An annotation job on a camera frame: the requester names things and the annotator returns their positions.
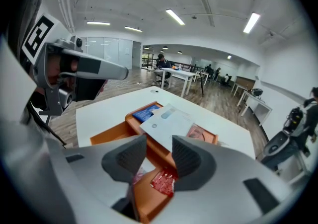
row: dark hair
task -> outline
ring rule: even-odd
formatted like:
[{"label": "dark hair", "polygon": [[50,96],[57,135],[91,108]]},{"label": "dark hair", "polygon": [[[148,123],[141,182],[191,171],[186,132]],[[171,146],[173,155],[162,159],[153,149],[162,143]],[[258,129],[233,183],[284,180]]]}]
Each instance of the dark hair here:
[{"label": "dark hair", "polygon": [[312,93],[313,93],[314,97],[318,98],[318,87],[313,87]]}]

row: blue package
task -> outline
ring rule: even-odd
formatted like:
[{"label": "blue package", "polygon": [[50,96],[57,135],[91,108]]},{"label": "blue package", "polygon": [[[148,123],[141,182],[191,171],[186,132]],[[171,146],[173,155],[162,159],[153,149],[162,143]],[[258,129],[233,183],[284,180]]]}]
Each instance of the blue package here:
[{"label": "blue package", "polygon": [[148,120],[150,117],[152,117],[153,115],[152,110],[159,109],[159,108],[160,107],[156,105],[152,105],[143,110],[137,111],[136,113],[133,113],[133,116],[143,123],[146,120]]}]

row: red candy packet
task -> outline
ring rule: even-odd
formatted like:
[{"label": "red candy packet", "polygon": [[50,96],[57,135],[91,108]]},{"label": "red candy packet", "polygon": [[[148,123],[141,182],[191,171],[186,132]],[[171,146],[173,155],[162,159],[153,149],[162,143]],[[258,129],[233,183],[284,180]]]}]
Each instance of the red candy packet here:
[{"label": "red candy packet", "polygon": [[177,179],[178,176],[174,171],[164,169],[154,177],[150,186],[152,186],[155,190],[158,190],[160,193],[163,193],[168,197],[172,197],[174,184]]}]

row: table leg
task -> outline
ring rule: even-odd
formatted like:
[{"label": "table leg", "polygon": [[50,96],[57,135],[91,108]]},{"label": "table leg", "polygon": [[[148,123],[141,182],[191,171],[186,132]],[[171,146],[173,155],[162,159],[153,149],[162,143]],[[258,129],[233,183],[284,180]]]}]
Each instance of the table leg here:
[{"label": "table leg", "polygon": [[169,86],[168,86],[169,89],[170,89],[170,87],[171,87],[171,81],[172,81],[172,75],[171,75],[170,78],[169,78]]},{"label": "table leg", "polygon": [[190,90],[190,87],[191,87],[191,83],[192,83],[192,80],[193,80],[193,76],[191,76],[190,78],[189,78],[189,85],[188,85],[188,89],[187,89],[187,92],[185,93],[185,95],[188,95],[189,94],[189,90]]},{"label": "table leg", "polygon": [[240,102],[243,100],[243,97],[245,96],[245,92],[243,92],[242,97],[239,99],[239,102],[237,104],[237,107],[240,105]]},{"label": "table leg", "polygon": [[272,112],[272,110],[269,110],[266,114],[266,116],[264,117],[263,121],[259,124],[259,126],[262,126],[263,123],[266,121],[267,117],[269,116],[269,114]]},{"label": "table leg", "polygon": [[163,89],[163,87],[164,87],[164,78],[165,78],[165,71],[163,71],[163,74],[162,74],[161,89]]},{"label": "table leg", "polygon": [[182,93],[181,93],[181,98],[183,98],[185,88],[187,87],[188,79],[189,79],[189,77],[186,77],[185,80],[184,80],[183,89],[182,89]]},{"label": "table leg", "polygon": [[204,82],[204,85],[207,83],[207,80],[208,80],[208,75],[205,75],[205,82]]},{"label": "table leg", "polygon": [[237,91],[238,91],[238,85],[237,85],[237,89],[235,90],[235,92],[234,92],[234,95],[233,95],[233,96],[235,96],[235,94],[237,93]]},{"label": "table leg", "polygon": [[246,111],[247,111],[248,107],[249,107],[249,105],[246,105],[246,107],[245,107],[244,111],[241,113],[241,116],[243,116],[243,115],[246,113]]}]

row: orange tray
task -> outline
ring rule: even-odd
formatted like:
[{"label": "orange tray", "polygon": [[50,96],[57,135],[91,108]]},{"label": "orange tray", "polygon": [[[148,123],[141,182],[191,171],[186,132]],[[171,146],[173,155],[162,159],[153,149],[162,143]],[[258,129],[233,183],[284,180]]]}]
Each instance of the orange tray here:
[{"label": "orange tray", "polygon": [[[165,167],[176,169],[171,152],[169,152],[156,140],[145,133],[139,127],[141,122],[133,116],[133,113],[152,105],[163,107],[157,102],[152,102],[149,105],[141,107],[127,114],[124,122],[90,138],[91,144],[96,145],[134,135],[145,134],[147,136],[146,158],[156,168],[153,171],[145,174],[142,179],[139,180],[134,186],[136,206],[139,212],[140,220],[142,223],[146,224],[149,223],[171,200],[170,197],[160,193],[150,186],[152,179]],[[204,130],[203,135],[206,142],[216,144],[218,141],[218,135],[212,134],[206,130]]]}]

